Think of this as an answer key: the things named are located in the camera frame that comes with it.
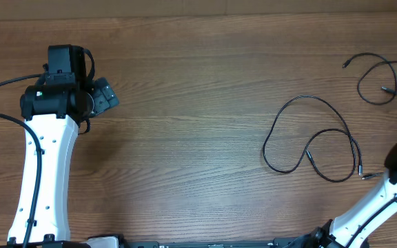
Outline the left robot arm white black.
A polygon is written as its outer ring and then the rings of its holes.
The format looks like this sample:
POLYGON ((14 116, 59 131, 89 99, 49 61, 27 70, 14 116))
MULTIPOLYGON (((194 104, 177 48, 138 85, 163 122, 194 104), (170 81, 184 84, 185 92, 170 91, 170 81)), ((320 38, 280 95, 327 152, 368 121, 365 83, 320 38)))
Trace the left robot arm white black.
POLYGON ((81 46, 49 46, 43 74, 21 95, 26 155, 7 247, 72 246, 68 182, 79 128, 119 104, 108 81, 86 68, 85 60, 91 58, 81 46))

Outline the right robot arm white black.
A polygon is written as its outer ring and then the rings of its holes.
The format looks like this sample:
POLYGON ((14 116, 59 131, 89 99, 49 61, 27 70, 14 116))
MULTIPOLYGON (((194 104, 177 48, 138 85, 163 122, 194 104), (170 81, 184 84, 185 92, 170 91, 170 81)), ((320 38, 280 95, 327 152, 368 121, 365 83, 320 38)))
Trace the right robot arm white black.
POLYGON ((306 247, 359 248, 397 212, 397 144, 385 159, 386 171, 379 183, 350 210, 315 229, 306 247))

